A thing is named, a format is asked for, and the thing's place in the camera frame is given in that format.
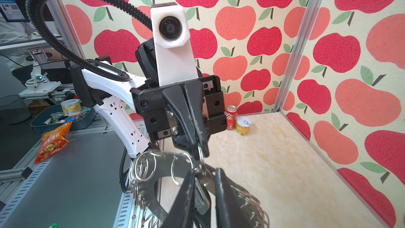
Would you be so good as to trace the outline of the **front aluminium rail frame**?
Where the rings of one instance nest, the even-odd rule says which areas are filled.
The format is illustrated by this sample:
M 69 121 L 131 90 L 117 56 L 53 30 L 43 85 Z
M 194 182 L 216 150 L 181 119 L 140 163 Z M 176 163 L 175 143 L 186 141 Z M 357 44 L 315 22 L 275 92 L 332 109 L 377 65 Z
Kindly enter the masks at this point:
M 27 179 L 1 186 L 3 228 L 140 228 L 140 209 L 119 185 L 124 146 L 100 120 L 72 131 L 69 144 Z

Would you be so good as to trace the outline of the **right aluminium corner post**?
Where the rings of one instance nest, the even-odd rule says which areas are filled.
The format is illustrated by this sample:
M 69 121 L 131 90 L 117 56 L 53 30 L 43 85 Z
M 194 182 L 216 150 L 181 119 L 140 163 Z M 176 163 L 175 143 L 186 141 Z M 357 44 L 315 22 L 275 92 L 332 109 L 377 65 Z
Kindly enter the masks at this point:
M 280 112 L 287 100 L 292 82 L 303 59 L 303 52 L 308 41 L 315 40 L 326 30 L 331 21 L 331 11 L 322 7 L 323 0 L 308 0 L 297 38 L 285 68 L 272 112 Z

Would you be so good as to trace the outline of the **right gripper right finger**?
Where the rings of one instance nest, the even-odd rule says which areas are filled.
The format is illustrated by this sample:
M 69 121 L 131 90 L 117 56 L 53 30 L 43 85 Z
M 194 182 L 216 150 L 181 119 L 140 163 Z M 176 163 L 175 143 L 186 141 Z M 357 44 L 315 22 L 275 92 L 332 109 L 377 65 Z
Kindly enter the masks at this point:
M 218 228 L 250 228 L 222 168 L 215 170 L 216 222 Z

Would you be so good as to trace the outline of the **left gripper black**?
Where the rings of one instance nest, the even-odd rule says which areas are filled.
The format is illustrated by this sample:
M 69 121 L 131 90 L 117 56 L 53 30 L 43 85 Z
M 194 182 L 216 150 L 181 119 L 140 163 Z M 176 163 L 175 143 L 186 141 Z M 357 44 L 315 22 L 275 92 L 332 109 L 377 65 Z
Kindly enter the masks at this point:
M 143 117 L 151 140 L 171 137 L 175 147 L 200 161 L 209 156 L 212 134 L 227 129 L 220 79 L 207 76 L 162 87 L 133 88 L 137 113 Z

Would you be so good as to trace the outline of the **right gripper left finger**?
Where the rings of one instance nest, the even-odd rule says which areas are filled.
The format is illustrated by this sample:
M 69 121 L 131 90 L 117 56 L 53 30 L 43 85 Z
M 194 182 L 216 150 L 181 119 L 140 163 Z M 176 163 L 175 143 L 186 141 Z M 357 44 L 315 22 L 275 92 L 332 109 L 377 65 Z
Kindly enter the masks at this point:
M 192 228 L 195 214 L 195 171 L 186 174 L 162 228 Z

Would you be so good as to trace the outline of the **silver key with black tag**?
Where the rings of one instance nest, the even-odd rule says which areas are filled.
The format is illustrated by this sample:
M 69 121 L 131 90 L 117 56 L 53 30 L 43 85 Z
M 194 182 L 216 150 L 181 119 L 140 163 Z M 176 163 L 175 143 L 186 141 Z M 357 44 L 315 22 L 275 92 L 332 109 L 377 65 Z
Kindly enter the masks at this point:
M 205 171 L 202 168 L 195 168 L 195 207 L 200 215 L 205 215 L 211 207 L 211 198 L 206 190 L 206 187 L 213 180 L 213 174 L 211 172 Z

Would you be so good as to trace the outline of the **metal disc with key rings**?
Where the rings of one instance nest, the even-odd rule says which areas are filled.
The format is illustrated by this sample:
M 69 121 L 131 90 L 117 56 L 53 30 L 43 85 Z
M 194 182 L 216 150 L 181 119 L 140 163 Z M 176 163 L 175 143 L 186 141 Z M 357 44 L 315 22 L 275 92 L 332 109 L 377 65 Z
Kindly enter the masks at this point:
M 206 187 L 211 198 L 210 210 L 200 215 L 195 207 L 192 228 L 217 228 L 215 170 L 207 164 L 193 160 L 186 153 L 148 151 L 138 155 L 128 172 L 128 191 L 134 200 L 132 228 L 162 228 L 180 187 L 190 170 L 202 168 L 213 174 L 213 180 Z M 259 199 L 230 178 L 229 183 L 237 195 L 240 208 L 251 228 L 268 228 L 269 216 L 262 209 Z

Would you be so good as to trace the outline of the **dark tray with items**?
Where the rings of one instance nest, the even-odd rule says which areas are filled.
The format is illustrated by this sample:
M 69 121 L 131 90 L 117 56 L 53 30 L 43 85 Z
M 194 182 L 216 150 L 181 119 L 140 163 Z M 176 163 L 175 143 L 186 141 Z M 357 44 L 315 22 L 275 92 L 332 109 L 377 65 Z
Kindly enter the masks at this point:
M 70 130 L 82 130 L 93 121 L 96 111 L 82 106 L 79 99 L 62 101 L 43 110 L 31 122 L 32 130 L 37 134 L 50 132 L 64 123 L 71 122 Z

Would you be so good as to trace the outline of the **yellow can white lid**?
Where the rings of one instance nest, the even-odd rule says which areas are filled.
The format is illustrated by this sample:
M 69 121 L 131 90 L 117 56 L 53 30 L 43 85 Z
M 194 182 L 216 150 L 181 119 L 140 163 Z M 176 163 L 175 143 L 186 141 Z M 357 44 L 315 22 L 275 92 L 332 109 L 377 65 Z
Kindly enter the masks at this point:
M 235 124 L 235 131 L 241 136 L 247 136 L 250 132 L 252 121 L 246 116 L 238 116 Z

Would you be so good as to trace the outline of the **red soda can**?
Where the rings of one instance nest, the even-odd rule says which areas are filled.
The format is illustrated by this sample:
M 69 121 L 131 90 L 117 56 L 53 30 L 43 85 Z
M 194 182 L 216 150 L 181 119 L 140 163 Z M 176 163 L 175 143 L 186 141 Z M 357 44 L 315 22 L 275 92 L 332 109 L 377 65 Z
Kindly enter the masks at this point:
M 237 119 L 237 107 L 228 105 L 225 110 L 225 115 L 227 119 L 227 130 L 233 130 Z

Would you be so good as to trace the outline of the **key with green tag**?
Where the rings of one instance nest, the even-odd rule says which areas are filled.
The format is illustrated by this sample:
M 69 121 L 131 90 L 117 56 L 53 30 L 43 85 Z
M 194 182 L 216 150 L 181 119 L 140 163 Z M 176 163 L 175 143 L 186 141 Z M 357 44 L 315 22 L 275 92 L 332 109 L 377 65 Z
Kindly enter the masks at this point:
M 58 225 L 56 223 L 50 225 L 48 228 L 58 228 Z

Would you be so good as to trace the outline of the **orange snack bag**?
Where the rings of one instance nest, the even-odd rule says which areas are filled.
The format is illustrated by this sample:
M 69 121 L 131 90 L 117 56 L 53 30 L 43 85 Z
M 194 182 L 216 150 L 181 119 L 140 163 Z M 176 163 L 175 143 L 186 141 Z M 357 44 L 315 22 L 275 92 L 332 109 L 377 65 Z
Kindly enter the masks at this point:
M 51 155 L 61 151 L 70 143 L 66 138 L 71 125 L 72 122 L 64 123 L 60 127 L 42 135 L 42 145 L 34 161 L 36 165 L 45 161 Z

